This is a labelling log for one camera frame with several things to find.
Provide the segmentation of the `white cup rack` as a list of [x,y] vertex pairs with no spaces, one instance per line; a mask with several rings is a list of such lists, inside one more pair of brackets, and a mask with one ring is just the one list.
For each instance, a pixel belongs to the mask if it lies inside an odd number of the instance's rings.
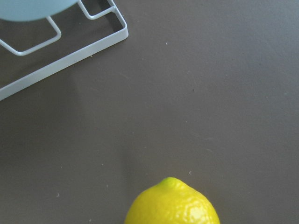
[[11,95],[128,37],[113,0],[78,0],[34,21],[0,19],[0,98]]

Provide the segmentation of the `yellow lemon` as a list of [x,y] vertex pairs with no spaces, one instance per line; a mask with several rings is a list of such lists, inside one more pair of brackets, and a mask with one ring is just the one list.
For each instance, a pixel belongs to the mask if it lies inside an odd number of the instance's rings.
[[219,224],[211,202],[175,177],[167,177],[140,193],[130,206],[126,224]]

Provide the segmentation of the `light blue cup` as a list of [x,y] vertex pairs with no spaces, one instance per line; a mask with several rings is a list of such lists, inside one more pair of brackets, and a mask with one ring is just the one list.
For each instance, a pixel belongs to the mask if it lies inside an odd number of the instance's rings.
[[7,21],[34,21],[60,13],[77,0],[2,0],[0,18]]

